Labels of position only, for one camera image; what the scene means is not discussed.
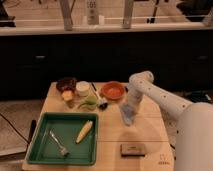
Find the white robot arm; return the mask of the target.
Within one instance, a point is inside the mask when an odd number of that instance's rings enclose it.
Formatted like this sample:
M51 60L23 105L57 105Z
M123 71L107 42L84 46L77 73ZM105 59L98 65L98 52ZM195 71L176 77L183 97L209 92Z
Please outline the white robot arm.
M128 102L145 94L178 121L174 171L213 171L213 105L191 102L153 84L150 71L129 77Z

